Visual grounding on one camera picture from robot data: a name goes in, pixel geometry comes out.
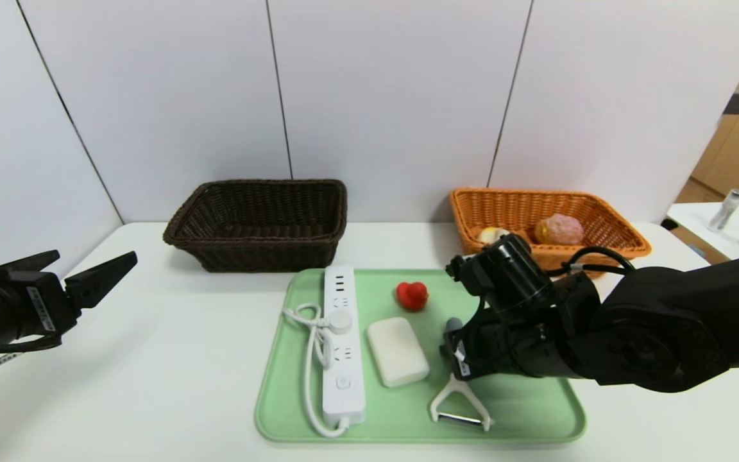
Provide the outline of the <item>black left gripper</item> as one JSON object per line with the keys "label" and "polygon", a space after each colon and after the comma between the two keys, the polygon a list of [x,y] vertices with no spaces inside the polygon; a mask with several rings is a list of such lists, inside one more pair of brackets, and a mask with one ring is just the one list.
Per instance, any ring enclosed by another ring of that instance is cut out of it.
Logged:
{"label": "black left gripper", "polygon": [[49,250],[0,265],[0,345],[61,336],[76,324],[71,307],[96,307],[138,263],[136,253],[127,252],[65,278],[64,291],[58,276],[44,271],[59,258],[58,250]]}

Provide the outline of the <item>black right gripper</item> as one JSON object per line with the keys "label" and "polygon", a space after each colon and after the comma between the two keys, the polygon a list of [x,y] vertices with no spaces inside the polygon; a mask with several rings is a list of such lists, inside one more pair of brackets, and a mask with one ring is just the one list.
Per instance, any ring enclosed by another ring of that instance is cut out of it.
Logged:
{"label": "black right gripper", "polygon": [[515,372],[517,333],[491,309],[479,310],[457,329],[444,327],[439,353],[455,361],[455,377],[471,381]]}

